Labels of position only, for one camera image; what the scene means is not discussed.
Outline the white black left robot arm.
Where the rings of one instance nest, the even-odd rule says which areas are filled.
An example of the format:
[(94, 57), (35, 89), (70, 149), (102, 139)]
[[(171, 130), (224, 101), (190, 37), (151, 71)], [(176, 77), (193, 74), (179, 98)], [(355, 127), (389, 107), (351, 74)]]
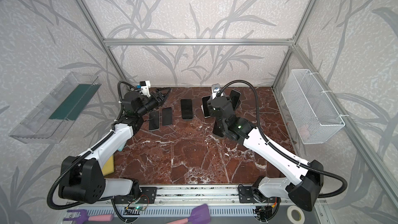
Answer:
[(80, 155), (63, 160), (60, 176), (47, 196), (48, 206), (52, 209), (67, 209), (116, 196), (140, 198), (142, 191), (138, 180), (108, 179), (102, 168), (141, 129), (143, 117), (164, 104), (170, 92), (170, 87), (150, 91), (147, 86), (137, 86), (125, 95), (120, 95), (121, 109), (110, 131)]

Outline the black phone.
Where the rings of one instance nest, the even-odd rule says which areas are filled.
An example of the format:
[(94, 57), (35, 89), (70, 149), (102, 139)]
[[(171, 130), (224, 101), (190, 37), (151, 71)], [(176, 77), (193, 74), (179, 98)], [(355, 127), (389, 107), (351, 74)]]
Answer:
[(210, 113), (209, 113), (209, 109), (208, 109), (208, 105), (207, 105), (207, 102), (210, 99), (211, 99), (211, 95), (202, 97), (202, 106), (201, 106), (201, 108), (202, 108), (202, 111), (203, 111), (203, 114), (204, 114), (205, 118), (209, 118), (210, 117)]
[(231, 90), (230, 99), (231, 99), (234, 111), (237, 110), (237, 108), (240, 105), (240, 96), (241, 96), (240, 92), (238, 92), (236, 90)]
[(218, 123), (219, 123), (219, 121), (216, 120), (215, 123), (214, 123), (214, 127), (213, 127), (212, 133), (216, 137), (222, 139), (222, 138), (224, 138), (224, 130)]
[(166, 107), (162, 110), (162, 125), (170, 126), (173, 124), (173, 110), (171, 107)]
[(181, 99), (181, 117), (184, 120), (193, 119), (193, 104), (191, 99)]
[(149, 114), (149, 131), (155, 131), (160, 128), (160, 113), (154, 111)]

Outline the black phone on white stand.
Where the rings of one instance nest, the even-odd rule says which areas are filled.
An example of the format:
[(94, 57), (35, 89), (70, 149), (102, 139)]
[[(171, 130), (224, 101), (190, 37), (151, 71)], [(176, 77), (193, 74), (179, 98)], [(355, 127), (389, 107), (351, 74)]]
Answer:
[(210, 117), (210, 113), (209, 113), (209, 109), (208, 109), (208, 105), (207, 105), (207, 102), (210, 99), (211, 99), (211, 95), (202, 97), (202, 106), (201, 106), (201, 108), (202, 108), (202, 111), (203, 111), (203, 114), (204, 114), (205, 118), (209, 118)]

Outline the white tape roll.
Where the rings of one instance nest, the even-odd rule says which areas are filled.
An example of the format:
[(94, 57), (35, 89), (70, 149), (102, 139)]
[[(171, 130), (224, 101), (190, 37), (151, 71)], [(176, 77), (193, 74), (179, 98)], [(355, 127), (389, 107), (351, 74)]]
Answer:
[(305, 223), (305, 214), (304, 212), (297, 206), (292, 205), (287, 208), (286, 211), (287, 218), (292, 224), (304, 224)]

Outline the yellow sponge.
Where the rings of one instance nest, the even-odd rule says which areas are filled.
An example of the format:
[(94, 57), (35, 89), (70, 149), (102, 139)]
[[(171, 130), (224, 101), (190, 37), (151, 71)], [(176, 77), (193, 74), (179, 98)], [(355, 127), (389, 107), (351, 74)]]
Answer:
[(115, 172), (115, 165), (114, 165), (114, 155), (105, 162), (104, 166), (102, 167), (102, 173), (104, 176), (110, 175)]

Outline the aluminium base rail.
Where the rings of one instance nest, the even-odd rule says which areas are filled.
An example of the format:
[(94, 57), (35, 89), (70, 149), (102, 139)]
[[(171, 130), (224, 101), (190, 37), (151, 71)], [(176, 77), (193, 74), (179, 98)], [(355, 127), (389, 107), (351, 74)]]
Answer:
[[(211, 217), (247, 217), (256, 224), (290, 223), (287, 208), (294, 205), (287, 198), (269, 198), (257, 202), (249, 185), (142, 185), (138, 199), (126, 196), (115, 197), (116, 207), (111, 200), (83, 204), (76, 209), (86, 209), (89, 216), (113, 214), (131, 218), (136, 222), (150, 218), (184, 218), (193, 208), (207, 204)], [(332, 224), (326, 201), (317, 202), (311, 212), (303, 211), (305, 224)]]

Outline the clear plastic wall bin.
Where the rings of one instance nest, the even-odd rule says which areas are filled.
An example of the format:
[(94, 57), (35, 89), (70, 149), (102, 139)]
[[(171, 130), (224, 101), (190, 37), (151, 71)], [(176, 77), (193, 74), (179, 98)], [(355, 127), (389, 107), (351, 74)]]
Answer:
[(58, 144), (100, 88), (96, 75), (69, 73), (9, 134), (24, 144)]

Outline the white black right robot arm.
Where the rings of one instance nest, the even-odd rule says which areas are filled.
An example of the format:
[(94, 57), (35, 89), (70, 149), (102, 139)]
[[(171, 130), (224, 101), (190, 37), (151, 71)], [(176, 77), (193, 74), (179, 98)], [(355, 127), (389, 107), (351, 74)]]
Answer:
[(212, 85), (212, 94), (202, 104), (203, 110), (215, 118), (216, 133), (243, 145), (270, 162), (280, 170), (283, 178), (260, 176), (251, 187), (253, 198), (264, 202), (269, 198), (288, 198), (304, 211), (312, 211), (323, 186), (323, 165), (318, 161), (308, 162), (267, 137), (258, 123), (237, 117), (234, 101)]

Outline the purple pink garden fork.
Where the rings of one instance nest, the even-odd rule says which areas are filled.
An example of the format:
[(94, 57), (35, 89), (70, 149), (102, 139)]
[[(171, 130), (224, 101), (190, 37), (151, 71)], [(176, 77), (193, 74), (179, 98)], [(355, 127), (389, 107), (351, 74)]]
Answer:
[(64, 222), (84, 224), (85, 222), (110, 222), (114, 219), (113, 214), (89, 216), (86, 209), (69, 209), (67, 212), (78, 213), (78, 216), (73, 218), (64, 218)]

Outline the purple pink spatula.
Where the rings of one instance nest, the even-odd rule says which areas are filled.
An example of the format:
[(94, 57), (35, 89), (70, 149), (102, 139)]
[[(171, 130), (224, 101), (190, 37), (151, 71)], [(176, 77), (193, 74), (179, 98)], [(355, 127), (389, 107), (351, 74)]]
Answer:
[(195, 207), (188, 218), (175, 220), (167, 224), (210, 224), (211, 216), (210, 210), (207, 204)]

